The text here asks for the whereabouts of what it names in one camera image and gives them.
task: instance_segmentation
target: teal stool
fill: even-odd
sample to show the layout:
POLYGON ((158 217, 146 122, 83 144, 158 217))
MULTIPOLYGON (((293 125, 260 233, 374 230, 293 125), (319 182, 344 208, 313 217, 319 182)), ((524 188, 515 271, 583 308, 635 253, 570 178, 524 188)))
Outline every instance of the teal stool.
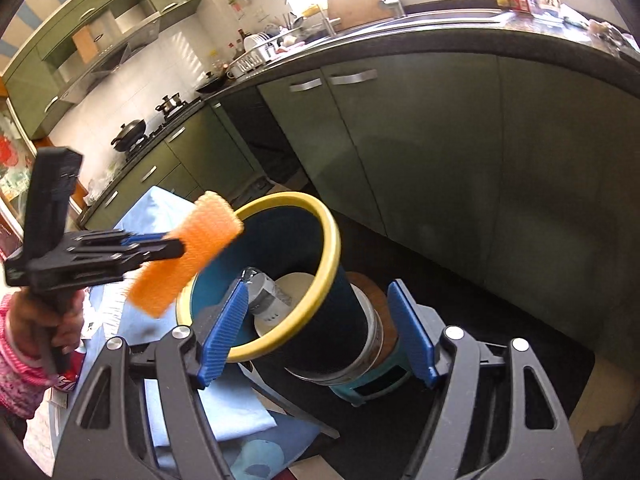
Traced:
POLYGON ((330 388, 338 397, 357 408, 368 400, 391 393, 412 375, 409 359, 398 341, 389 357, 380 366, 369 370, 351 383, 330 386, 330 388))

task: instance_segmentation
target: black countertop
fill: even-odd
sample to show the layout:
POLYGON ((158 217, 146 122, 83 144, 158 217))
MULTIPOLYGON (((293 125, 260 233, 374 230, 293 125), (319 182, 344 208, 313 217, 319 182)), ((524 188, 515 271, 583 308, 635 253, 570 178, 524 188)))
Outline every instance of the black countertop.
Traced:
POLYGON ((98 200, 79 217, 81 226, 111 195, 124 176, 167 135, 207 103, 211 105, 245 88, 349 60, 417 52, 470 52, 515 57, 581 72, 640 98, 640 70, 615 55, 609 45, 573 27, 550 26, 514 14, 500 23, 364 27, 336 38, 324 38, 296 54, 265 65, 225 89, 192 105, 131 159, 98 200))

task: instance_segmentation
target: floor mat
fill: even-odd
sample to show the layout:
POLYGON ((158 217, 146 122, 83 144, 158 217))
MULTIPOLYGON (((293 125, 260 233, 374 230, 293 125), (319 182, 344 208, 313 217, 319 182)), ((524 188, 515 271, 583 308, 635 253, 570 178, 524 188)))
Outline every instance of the floor mat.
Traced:
MULTIPOLYGON (((420 254, 334 212, 342 237, 342 266, 362 272, 386 291, 402 278, 416 301, 435 308, 447 324, 480 341, 527 339, 569 416, 580 399, 594 354, 507 301, 420 254)), ((341 437, 322 456, 345 480, 398 480, 422 433, 433 393, 411 378, 395 392, 353 408, 325 387, 305 383, 281 368, 255 362, 265 382, 341 437)))

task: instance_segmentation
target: gas stove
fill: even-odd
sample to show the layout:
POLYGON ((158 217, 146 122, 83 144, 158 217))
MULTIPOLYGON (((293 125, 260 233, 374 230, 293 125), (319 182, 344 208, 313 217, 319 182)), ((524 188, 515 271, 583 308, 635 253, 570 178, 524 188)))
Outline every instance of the gas stove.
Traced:
POLYGON ((160 135, 166 128, 171 126, 178 118, 181 117, 187 110, 189 110, 193 105, 202 101, 201 98, 197 97, 193 101, 186 103, 182 102, 179 106, 175 107, 171 113, 166 114, 164 116, 164 121, 160 126, 158 126, 155 130, 153 130, 149 134, 145 134, 141 137, 138 142, 136 142, 133 146, 130 147, 127 152, 127 162, 133 159, 137 154, 139 154, 142 150, 145 149, 145 146, 148 145, 152 140, 154 140, 158 135, 160 135))

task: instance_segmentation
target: yellow rim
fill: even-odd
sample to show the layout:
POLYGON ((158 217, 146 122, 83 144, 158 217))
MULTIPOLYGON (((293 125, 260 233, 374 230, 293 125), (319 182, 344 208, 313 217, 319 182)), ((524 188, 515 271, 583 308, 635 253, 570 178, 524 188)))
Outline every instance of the yellow rim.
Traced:
MULTIPOLYGON (((226 359, 229 363, 249 361, 250 359, 268 354, 295 336, 314 316, 320 305, 322 305, 324 298, 326 298, 334 282, 335 272, 340 262, 340 232, 338 231, 334 217, 327 207, 317 198, 293 191, 274 193, 245 205, 236 211, 236 215, 244 221, 249 218, 249 216, 259 213, 260 211, 281 206, 301 207, 313 213, 313 215, 318 218, 322 225, 322 234, 324 236, 320 264, 318 265, 316 276, 309 290, 302 297, 293 312, 289 314, 283 322, 262 337, 249 343, 232 347, 226 359)), ((178 295, 176 302, 178 324, 191 324, 191 295, 196 278, 197 275, 194 276, 178 295)))

